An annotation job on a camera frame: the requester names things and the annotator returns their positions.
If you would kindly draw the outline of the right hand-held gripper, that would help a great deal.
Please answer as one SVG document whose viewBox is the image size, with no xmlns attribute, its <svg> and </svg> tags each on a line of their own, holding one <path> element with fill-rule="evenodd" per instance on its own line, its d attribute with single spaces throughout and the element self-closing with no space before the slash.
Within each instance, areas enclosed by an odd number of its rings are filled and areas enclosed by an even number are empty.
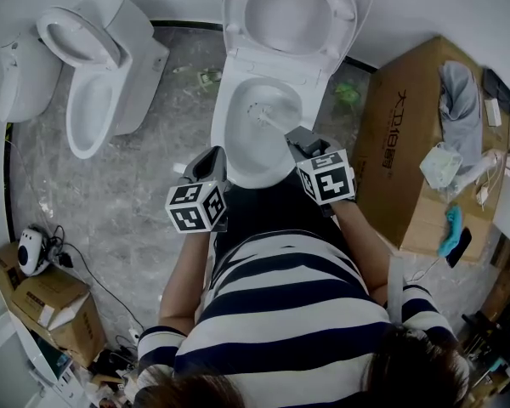
<svg viewBox="0 0 510 408">
<path fill-rule="evenodd" d="M 334 215 L 333 202 L 355 201 L 354 170 L 347 151 L 337 141 L 302 126 L 287 133 L 285 139 L 305 194 L 324 216 Z"/>
</svg>

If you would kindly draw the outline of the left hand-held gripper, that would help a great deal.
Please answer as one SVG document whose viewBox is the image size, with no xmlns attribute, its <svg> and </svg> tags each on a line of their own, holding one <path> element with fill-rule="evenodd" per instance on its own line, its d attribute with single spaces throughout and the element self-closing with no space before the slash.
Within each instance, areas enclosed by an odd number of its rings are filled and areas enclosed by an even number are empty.
<svg viewBox="0 0 510 408">
<path fill-rule="evenodd" d="M 227 158 L 220 146 L 202 152 L 185 166 L 167 194 L 166 211 L 178 232 L 225 232 Z"/>
</svg>

